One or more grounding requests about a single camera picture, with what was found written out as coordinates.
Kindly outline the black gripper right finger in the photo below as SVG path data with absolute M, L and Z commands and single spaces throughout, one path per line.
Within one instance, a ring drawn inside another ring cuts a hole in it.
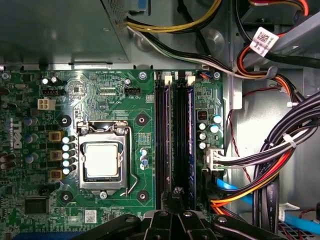
M 188 240 L 282 240 L 283 237 L 229 216 L 216 215 L 207 221 L 182 204 L 177 215 Z

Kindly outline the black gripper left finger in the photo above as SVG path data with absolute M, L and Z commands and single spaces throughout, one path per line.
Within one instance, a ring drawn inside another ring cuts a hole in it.
M 170 240 L 178 193 L 163 192 L 161 207 L 145 213 L 143 219 L 124 214 L 75 236 L 74 240 Z

